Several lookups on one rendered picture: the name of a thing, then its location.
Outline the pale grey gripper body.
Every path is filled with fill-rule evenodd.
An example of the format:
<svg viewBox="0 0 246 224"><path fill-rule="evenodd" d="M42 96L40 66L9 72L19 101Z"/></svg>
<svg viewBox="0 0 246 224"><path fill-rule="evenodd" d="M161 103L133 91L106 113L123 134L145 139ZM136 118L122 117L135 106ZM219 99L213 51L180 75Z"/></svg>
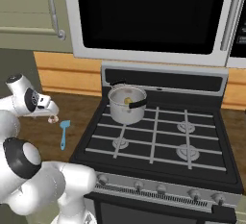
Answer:
<svg viewBox="0 0 246 224"><path fill-rule="evenodd" d="M54 101L51 101L46 108L38 106L33 112L33 116L57 116L59 114L59 107Z"/></svg>

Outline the blue spatula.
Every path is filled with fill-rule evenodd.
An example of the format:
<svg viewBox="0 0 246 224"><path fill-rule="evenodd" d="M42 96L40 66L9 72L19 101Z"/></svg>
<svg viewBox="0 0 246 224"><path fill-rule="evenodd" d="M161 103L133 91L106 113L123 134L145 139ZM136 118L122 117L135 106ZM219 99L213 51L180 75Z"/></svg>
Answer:
<svg viewBox="0 0 246 224"><path fill-rule="evenodd" d="M66 129L70 127L71 121L70 120L63 120L60 123L60 127L62 129L61 134L61 150L63 151L65 149L65 143L66 143Z"/></svg>

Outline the pale green cupboard door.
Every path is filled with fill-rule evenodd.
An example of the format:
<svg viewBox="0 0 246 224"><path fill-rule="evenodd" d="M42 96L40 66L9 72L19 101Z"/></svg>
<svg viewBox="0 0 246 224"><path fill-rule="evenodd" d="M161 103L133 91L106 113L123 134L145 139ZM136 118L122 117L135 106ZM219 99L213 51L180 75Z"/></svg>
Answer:
<svg viewBox="0 0 246 224"><path fill-rule="evenodd" d="M53 26L50 0L0 0L0 48L72 52L65 0L54 0L60 40Z"/></svg>

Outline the black and silver stove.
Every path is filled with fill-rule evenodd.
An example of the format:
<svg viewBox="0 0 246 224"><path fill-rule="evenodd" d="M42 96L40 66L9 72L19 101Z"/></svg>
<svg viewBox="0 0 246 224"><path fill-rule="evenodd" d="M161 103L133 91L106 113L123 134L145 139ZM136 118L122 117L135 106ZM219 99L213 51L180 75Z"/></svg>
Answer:
<svg viewBox="0 0 246 224"><path fill-rule="evenodd" d="M213 205L235 211L243 185L220 113L227 69L103 62L101 80L100 105L70 158L109 178L104 186L97 179L92 192L199 212ZM132 125L111 118L108 93L120 80L147 93L144 116ZM157 193L158 184L165 194ZM200 200L190 198L191 189ZM222 206L215 193L225 196Z"/></svg>

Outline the black oven door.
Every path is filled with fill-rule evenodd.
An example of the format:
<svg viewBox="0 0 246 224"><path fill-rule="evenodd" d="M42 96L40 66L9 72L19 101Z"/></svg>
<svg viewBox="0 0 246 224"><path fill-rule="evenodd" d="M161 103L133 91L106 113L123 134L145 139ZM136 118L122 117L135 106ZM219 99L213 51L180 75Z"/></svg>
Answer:
<svg viewBox="0 0 246 224"><path fill-rule="evenodd" d="M205 224L204 221L94 202L98 224Z"/></svg>

